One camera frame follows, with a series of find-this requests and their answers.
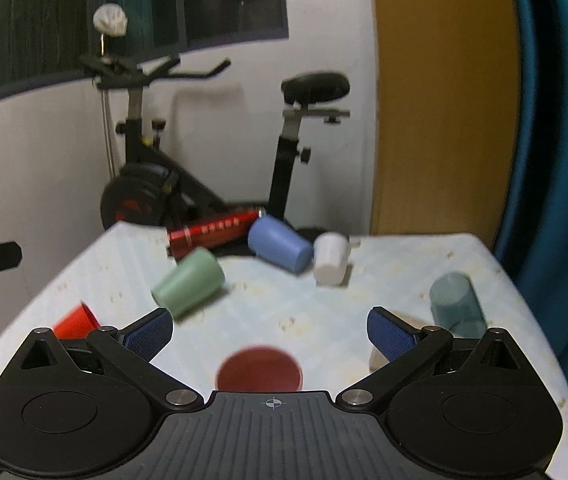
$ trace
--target blue gripper pad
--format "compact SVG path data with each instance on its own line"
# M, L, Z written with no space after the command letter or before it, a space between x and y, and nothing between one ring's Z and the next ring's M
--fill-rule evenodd
M389 362L408 352L421 339L420 330L380 306L373 307L368 313L366 332L368 340Z
M173 337L173 318L165 308L156 308L118 334L119 342L145 361L157 355Z

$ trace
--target exercise bike handlebar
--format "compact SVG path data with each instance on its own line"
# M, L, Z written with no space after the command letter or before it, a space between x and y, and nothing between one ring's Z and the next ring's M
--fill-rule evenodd
M81 56L80 60L93 78L99 77L96 86L100 90L143 88L157 79L210 79L221 74L231 65L231 60L226 58L209 72L171 73L171 69L181 62L179 56L171 56L151 72L144 73L130 59L106 60L86 54Z

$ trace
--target white wall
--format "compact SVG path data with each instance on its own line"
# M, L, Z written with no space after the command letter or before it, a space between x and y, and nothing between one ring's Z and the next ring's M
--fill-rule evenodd
M163 149L226 200L265 200L284 106L283 79L311 70L338 70L351 83L336 105L352 117L341 126L302 122L298 164L286 215L295 225L368 232L375 158L375 37L371 0L286 0L289 39L235 44L184 54L184 70L233 65L207 82L158 82L145 91L144 118L167 119ZM115 122L126 98L113 95ZM123 143L120 142L123 157Z
M286 0L289 40L236 44L183 56L185 70L224 57L233 65L209 82L161 82L145 94L144 118L163 116L163 147L228 200L265 200L281 131L282 79L340 70L352 117L342 126L302 123L287 209L298 225L368 231L375 158L375 39L371 0ZM113 115L125 116L125 94ZM24 251L0 274L0 332L46 283L100 232L99 197L107 180L97 92L88 81L0 102L0 241ZM123 145L119 139L120 156Z
M101 128L87 80L0 101L0 242L17 241L24 255L0 273L0 332L102 232Z

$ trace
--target white tablecloth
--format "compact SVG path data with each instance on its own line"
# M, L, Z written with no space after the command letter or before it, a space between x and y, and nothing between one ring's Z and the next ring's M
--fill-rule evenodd
M30 330L53 326L80 300L102 324L123 327L155 309L149 293L174 262L161 228L117 224L27 306L0 336L0 373ZM509 330L562 413L564 433L548 474L568 480L568 386L541 329L503 269L471 235L365 237L348 286L319 288L255 258L222 258L224 290L177 323L152 361L208 398L225 357L272 344L302 365L305 390L334 397L368 374L366 316L374 305L432 322L430 285L450 270L473 280L489 326Z

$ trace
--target red cup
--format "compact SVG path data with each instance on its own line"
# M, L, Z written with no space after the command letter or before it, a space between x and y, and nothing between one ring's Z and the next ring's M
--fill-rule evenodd
M302 388L302 369L286 352L270 346L252 346L224 361L217 372L222 392L281 393Z
M52 331L57 339L82 339L96 328L99 328L99 321L82 301L68 316L57 323Z

